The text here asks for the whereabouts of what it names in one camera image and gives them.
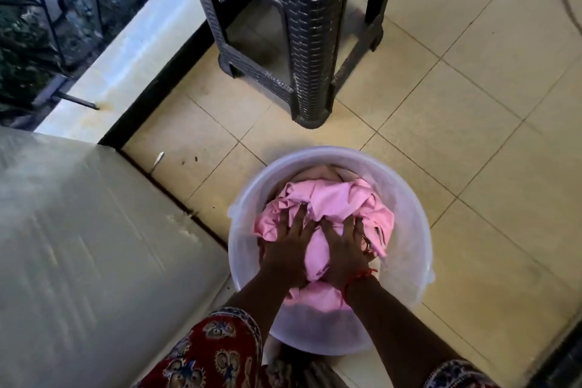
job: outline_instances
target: person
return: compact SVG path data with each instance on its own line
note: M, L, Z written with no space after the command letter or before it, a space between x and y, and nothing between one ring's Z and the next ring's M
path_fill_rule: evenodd
M371 275L361 251L360 219L348 217L340 236L325 218L303 227L306 212L303 205L290 227L288 213L281 213L277 240L266 243L258 274L195 325L136 388L345 386L323 360L301 359L293 349L285 349L291 358L261 366L264 342L288 290L306 281L305 251L318 224L329 244L324 279L341 290L366 328L395 388L497 388ZM301 371L293 371L294 365Z

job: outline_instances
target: pink cloth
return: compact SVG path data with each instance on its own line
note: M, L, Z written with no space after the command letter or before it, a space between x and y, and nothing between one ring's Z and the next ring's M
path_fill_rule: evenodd
M382 258L386 255L386 245L394 227L394 215L363 179L347 182L330 179L288 182L278 196L257 216L254 234L266 241L275 241L281 210L289 209L291 224L302 202L307 203L304 225L310 220L320 221L325 216L333 222L334 229L340 235L345 218L350 215L361 217L364 232L373 250ZM328 263L328 243L323 231L318 227L305 255L309 283L302 289L291 289L289 292L291 297L284 303L306 303L324 312L350 309L337 289L328 283L318 281L325 273Z

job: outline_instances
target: dark grey stool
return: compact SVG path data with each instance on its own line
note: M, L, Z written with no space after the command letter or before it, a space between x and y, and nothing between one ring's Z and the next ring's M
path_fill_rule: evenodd
M220 51L219 64L234 77L250 76L287 102L292 118L306 128L324 124L339 88L368 49L382 40L382 20L388 0L368 0L367 28L341 68L335 72L341 22L347 0L268 0L279 9L286 34L290 83L229 45L219 0L201 0Z

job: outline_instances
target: red thread bracelet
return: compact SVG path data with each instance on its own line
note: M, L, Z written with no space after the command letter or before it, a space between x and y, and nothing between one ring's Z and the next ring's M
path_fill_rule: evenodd
M367 268L366 270L360 270L359 272L356 272L356 274L353 275L350 279L347 280L346 285L344 285L343 290L342 290L342 299L344 300L345 303L347 303L347 299L346 299L347 286L350 285L356 279L360 279L360 278L363 278L366 276L371 276L372 273L374 273L374 272L377 272L377 270L370 269L370 268Z

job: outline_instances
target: white plastic tub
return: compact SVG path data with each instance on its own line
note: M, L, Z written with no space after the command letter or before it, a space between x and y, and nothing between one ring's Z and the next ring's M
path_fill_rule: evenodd
M229 208L228 256L236 288L241 289L258 272L257 237L252 231L267 195L281 179L317 164L333 164L357 173L394 213L395 227L380 269L380 283L406 306L419 303L426 285L433 281L433 246L418 198L385 164L357 150L335 146L303 149L278 159L263 169ZM323 355L357 353L372 346L352 311L322 313L301 304L283 305L271 334L299 350Z

